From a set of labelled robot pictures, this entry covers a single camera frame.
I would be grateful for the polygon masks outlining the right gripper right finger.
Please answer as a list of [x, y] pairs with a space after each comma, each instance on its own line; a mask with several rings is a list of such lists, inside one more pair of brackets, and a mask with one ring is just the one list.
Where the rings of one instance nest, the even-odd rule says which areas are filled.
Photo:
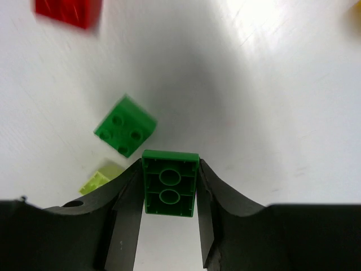
[[262, 206], [201, 160], [197, 211], [207, 270], [359, 270], [360, 205]]

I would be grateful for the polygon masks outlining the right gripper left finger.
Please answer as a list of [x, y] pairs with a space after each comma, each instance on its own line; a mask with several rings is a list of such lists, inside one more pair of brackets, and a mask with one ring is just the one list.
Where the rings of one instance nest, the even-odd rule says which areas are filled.
[[61, 207], [1, 201], [2, 270], [132, 270], [144, 201], [142, 162]]

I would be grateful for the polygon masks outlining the dark green lego brick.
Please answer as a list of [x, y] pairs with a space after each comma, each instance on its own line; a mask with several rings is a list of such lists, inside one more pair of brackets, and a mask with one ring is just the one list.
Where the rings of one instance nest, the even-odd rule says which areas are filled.
[[199, 154], [144, 150], [144, 207], [147, 214], [192, 217]]

